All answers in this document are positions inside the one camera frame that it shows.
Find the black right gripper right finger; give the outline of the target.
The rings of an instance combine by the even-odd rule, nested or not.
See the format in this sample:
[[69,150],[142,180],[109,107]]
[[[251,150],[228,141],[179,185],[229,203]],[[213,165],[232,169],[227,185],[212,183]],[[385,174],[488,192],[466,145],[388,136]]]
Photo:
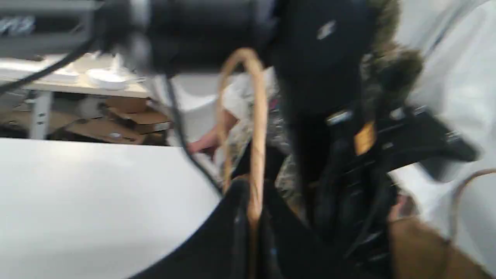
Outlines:
[[330,249],[265,186],[259,226],[259,278],[359,279],[361,273]]

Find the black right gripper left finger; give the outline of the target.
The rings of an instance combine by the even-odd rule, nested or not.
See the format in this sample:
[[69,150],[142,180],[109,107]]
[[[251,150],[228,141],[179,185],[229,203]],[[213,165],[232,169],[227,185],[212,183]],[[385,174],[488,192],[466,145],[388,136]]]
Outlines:
[[246,279],[249,182],[237,179],[186,242],[135,279]]

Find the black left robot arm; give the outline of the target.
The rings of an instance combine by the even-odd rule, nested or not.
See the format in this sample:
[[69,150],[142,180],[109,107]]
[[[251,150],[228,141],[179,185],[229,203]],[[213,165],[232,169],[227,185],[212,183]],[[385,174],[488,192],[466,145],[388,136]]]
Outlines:
[[273,67],[283,119],[309,210],[296,217],[265,167],[250,156],[252,189],[234,178],[207,221],[172,254],[122,279],[377,279],[392,264],[432,251],[429,279],[448,275],[454,248],[436,238],[414,248],[386,224],[392,205],[387,171],[436,155],[473,161],[469,146],[452,152],[445,127],[427,113],[383,121],[386,94],[368,105],[362,60],[379,38],[388,5],[368,0],[2,0],[1,56],[69,54],[55,65],[1,86],[17,89],[94,48],[125,50],[148,74],[235,69],[239,55]]

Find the person's hand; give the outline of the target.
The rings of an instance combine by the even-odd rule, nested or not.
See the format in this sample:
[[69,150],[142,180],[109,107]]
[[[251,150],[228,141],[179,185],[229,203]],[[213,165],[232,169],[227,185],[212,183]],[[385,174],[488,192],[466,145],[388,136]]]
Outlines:
[[213,160],[215,152],[221,144],[217,134],[218,129],[223,128],[229,132],[239,122],[239,119],[226,109],[222,111],[222,115],[222,121],[217,121],[216,125],[198,141],[188,144],[188,150],[191,153],[203,153],[209,155],[211,160]]

